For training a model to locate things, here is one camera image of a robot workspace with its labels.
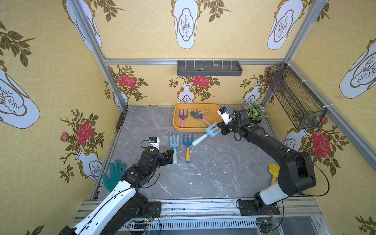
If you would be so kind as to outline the light blue hand rake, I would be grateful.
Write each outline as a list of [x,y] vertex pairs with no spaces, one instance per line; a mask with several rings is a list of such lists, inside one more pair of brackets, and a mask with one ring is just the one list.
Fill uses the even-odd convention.
[[170,147],[173,148],[173,164],[177,165],[177,152],[176,149],[179,147],[180,138],[179,135],[169,136]]

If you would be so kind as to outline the dark blue rake yellow handle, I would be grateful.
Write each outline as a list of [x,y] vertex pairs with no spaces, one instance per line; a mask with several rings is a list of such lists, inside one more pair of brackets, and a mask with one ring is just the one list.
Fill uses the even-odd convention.
[[183,135],[183,144],[186,146],[186,162],[189,163],[191,161],[191,152],[190,146],[193,143],[193,134],[184,134]]

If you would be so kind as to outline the purple rake pink handle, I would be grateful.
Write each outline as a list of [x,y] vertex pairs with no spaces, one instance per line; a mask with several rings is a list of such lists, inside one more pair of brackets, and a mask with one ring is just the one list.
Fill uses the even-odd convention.
[[179,118],[181,119],[180,127],[184,128],[185,119],[188,117],[188,110],[179,110]]
[[203,114],[198,115],[195,119],[202,120],[207,126],[211,126],[212,125],[212,123],[210,123],[209,121],[207,121],[206,119],[203,118]]

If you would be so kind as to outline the green rake wooden handle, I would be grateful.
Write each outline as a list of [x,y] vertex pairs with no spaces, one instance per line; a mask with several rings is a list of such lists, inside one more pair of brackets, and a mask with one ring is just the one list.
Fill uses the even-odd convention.
[[198,115],[208,113],[208,112],[210,112],[210,110],[203,110],[203,111],[198,111],[198,110],[193,111],[193,110],[191,110],[191,116],[196,118]]

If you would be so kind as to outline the orange plastic storage tray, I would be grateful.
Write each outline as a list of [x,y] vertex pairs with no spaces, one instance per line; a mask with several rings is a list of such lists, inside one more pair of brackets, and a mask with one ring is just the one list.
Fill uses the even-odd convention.
[[[179,110],[188,110],[188,117],[185,119],[184,128],[180,127],[181,119],[179,118]],[[203,111],[210,110],[208,113],[203,114],[203,118],[214,124],[215,122],[222,122],[221,116],[217,113],[220,107],[216,104],[211,103],[181,103],[175,106],[173,115],[173,126],[178,132],[206,132],[206,128],[201,128],[200,126],[204,123],[200,119],[195,119],[191,116],[191,110],[193,111]]]

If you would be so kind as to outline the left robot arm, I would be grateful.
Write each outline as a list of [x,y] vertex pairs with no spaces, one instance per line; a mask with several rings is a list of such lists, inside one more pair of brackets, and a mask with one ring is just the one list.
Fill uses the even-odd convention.
[[73,228],[66,226],[61,235],[113,235],[127,221],[146,212],[148,199],[138,191],[161,166],[173,163],[174,150],[160,152],[149,146],[140,160],[128,168],[111,193]]

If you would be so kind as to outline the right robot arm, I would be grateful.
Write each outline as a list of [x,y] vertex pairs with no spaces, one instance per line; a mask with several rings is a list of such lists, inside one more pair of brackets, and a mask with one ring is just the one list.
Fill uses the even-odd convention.
[[307,153],[290,149],[269,136],[264,128],[250,121],[244,108],[234,111],[234,118],[230,117],[226,107],[220,108],[218,114],[222,118],[222,122],[217,124],[221,134],[238,134],[261,148],[280,167],[277,182],[255,194],[255,210],[267,209],[278,201],[316,186],[313,162]]

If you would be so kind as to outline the potted green plant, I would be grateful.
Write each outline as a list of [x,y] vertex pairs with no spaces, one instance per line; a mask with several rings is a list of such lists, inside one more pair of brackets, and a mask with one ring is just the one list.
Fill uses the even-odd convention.
[[248,117],[252,123],[260,123],[267,118],[267,109],[258,102],[247,102],[245,105]]

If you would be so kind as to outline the green rubber glove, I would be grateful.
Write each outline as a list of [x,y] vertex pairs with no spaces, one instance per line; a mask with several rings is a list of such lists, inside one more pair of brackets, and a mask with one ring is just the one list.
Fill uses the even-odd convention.
[[122,163],[120,160],[116,160],[114,163],[111,163],[109,166],[109,176],[103,174],[103,184],[104,187],[109,191],[113,191],[121,180],[121,177],[126,171],[126,164]]

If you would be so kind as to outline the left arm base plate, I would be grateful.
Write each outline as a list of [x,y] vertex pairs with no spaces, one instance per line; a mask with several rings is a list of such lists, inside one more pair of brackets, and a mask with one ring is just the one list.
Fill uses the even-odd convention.
[[160,217],[162,211],[161,201],[148,201],[145,206],[143,206],[140,212],[137,215],[137,218],[146,218],[146,217]]

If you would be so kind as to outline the grey wall shelf tray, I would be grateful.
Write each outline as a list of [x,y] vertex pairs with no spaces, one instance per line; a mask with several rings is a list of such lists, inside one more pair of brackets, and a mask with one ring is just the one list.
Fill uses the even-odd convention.
[[243,69],[237,60],[179,60],[178,76],[241,76]]

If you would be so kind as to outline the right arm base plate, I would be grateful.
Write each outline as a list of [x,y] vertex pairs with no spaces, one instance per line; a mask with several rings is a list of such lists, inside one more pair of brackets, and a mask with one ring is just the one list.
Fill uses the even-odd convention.
[[276,203],[265,205],[261,200],[242,200],[236,201],[236,207],[241,215],[280,215],[280,209]]

